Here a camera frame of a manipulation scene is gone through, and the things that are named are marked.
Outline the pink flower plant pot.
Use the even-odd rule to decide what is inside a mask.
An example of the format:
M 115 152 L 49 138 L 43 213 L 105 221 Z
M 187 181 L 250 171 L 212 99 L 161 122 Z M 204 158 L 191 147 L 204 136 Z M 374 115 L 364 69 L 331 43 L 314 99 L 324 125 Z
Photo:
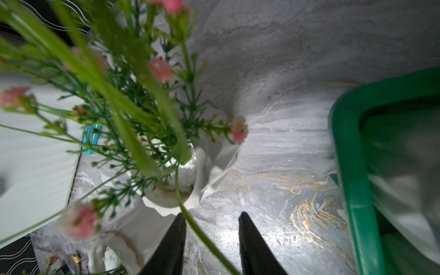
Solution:
M 361 138 L 375 206 L 415 254 L 439 264 L 439 110 L 374 116 Z

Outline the green grass potted plant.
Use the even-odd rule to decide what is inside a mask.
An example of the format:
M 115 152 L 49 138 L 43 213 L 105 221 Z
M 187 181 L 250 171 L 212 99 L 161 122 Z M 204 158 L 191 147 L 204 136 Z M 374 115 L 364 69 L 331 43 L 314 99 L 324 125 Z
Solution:
M 44 123 L 37 136 L 91 149 L 85 129 L 102 126 L 94 147 L 102 165 L 135 174 L 120 189 L 69 215 L 68 230 L 80 238 L 94 234 L 100 217 L 136 191 L 177 181 L 178 170 L 193 155 L 193 139 L 223 136 L 231 145 L 243 141 L 241 126 L 205 118 L 205 104 L 195 82 L 203 68 L 187 43 L 194 21 L 185 1 L 82 1 L 95 35 L 87 42 L 82 20 L 63 1 L 53 1 L 67 28 L 66 44 L 22 1 L 1 2 L 1 22 L 24 39 L 16 47 L 1 40 L 1 68 L 34 77 L 41 84 L 78 97 L 71 110 L 41 104 L 28 87 L 1 91 L 1 109 L 32 115 Z

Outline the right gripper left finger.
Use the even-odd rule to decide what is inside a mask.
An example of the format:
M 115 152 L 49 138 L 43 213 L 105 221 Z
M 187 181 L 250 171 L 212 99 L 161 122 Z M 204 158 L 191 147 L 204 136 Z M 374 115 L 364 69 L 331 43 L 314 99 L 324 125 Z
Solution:
M 186 220 L 181 213 L 139 275 L 182 275 L 185 243 Z

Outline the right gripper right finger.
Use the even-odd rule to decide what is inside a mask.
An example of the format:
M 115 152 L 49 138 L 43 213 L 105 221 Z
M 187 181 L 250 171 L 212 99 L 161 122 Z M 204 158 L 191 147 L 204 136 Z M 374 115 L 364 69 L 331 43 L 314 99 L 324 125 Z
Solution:
M 239 219 L 239 248 L 244 275 L 286 275 L 246 212 Z

